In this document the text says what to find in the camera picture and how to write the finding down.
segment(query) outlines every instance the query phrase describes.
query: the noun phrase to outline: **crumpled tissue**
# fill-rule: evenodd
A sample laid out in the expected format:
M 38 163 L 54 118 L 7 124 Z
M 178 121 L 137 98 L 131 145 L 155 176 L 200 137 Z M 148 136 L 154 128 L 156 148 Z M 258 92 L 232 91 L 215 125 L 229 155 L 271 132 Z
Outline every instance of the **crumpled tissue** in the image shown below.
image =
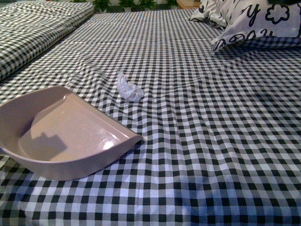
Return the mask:
M 131 81 L 127 82 L 127 77 L 123 73 L 117 73 L 117 90 L 119 91 L 121 97 L 127 101 L 133 102 L 140 100 L 144 95 L 142 89 L 133 84 Z

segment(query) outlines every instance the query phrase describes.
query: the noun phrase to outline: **mattress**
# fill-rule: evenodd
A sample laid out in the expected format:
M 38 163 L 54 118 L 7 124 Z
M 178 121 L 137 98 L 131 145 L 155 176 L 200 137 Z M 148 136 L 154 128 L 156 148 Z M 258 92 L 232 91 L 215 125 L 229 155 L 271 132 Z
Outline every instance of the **mattress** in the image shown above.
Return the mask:
M 74 181 L 0 155 L 1 225 L 301 223 L 301 50 L 211 53 L 221 31 L 192 11 L 95 14 L 1 81 L 0 103 L 65 86 L 143 136 Z M 117 72 L 140 101 L 121 98 Z

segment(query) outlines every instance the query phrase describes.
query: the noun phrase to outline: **green plant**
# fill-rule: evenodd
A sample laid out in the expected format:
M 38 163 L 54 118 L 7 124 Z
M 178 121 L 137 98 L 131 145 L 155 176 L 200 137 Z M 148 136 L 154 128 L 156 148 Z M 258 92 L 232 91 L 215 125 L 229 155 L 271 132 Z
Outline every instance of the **green plant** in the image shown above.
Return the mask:
M 177 0 L 167 0 L 167 5 L 169 7 L 171 7 L 171 6 L 177 6 L 178 3 L 177 3 Z
M 140 8 L 155 8 L 156 2 L 154 0 L 140 0 Z
M 96 9 L 100 9 L 102 12 L 110 5 L 110 0 L 95 0 L 93 5 Z
M 119 5 L 122 7 L 133 7 L 135 3 L 134 0 L 120 0 Z
M 70 2 L 87 2 L 87 0 L 70 0 Z

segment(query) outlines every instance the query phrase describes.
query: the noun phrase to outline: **flower print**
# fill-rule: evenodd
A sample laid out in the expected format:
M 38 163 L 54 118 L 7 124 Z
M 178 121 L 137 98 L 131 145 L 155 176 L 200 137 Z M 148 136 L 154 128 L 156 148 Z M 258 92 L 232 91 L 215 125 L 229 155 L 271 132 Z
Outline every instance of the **flower print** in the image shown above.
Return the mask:
M 278 24 L 281 21 L 287 21 L 290 18 L 290 9 L 285 5 L 273 4 L 267 10 L 265 19 L 271 21 L 273 24 Z

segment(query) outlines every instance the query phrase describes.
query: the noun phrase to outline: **printed pillow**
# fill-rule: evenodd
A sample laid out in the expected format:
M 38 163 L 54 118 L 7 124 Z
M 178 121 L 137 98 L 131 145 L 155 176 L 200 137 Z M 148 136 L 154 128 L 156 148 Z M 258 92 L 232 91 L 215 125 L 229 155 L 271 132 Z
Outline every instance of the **printed pillow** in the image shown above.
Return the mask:
M 269 4 L 267 0 L 226 2 L 235 7 L 224 4 L 221 8 L 221 16 L 227 27 L 221 35 L 212 40 L 212 51 L 238 42 L 245 42 L 253 47 L 259 43 L 259 47 L 265 48 L 301 46 L 300 3 L 288 6 Z
M 221 7 L 227 1 L 220 0 L 202 0 L 202 4 L 195 10 L 189 20 L 191 21 L 205 21 L 214 26 L 227 26 L 226 20 L 221 15 Z

